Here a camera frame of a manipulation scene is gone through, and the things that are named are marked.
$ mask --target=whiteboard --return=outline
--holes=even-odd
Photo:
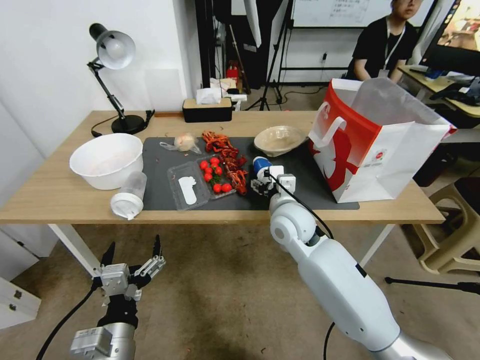
[[[408,22],[422,26],[435,0],[423,0]],[[295,28],[366,28],[392,12],[391,0],[294,0],[292,19]]]

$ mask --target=cup lid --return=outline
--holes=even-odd
[[[137,195],[129,192],[119,192],[113,195],[110,200],[111,210],[127,220],[132,220],[144,208],[144,203]]]

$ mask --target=beige bowl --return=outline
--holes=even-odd
[[[299,128],[281,125],[263,130],[253,143],[268,157],[274,158],[295,149],[305,140],[305,134]]]

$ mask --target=lamp arm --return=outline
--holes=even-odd
[[[93,75],[95,76],[96,80],[100,84],[103,91],[105,92],[106,97],[110,101],[111,105],[113,106],[113,108],[118,113],[118,118],[120,120],[120,123],[122,124],[122,126],[124,126],[126,128],[127,125],[125,123],[124,107],[122,106],[120,101],[118,101],[118,99],[115,97],[115,95],[110,93],[109,89],[107,88],[105,83],[100,78],[99,70],[103,69],[104,66],[102,64],[98,63],[98,61],[99,61],[99,58],[96,57],[95,59],[93,59],[93,61],[90,61],[87,64],[87,66],[90,69],[90,71],[93,73]]]

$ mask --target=plastic bag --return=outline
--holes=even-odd
[[[202,151],[197,146],[197,142],[198,142],[198,139],[195,136],[193,136],[191,133],[187,132],[177,136],[173,141],[173,145],[170,145],[170,144],[167,144],[166,142],[161,141],[160,146],[170,151],[187,152],[190,150],[196,154],[201,154]]]

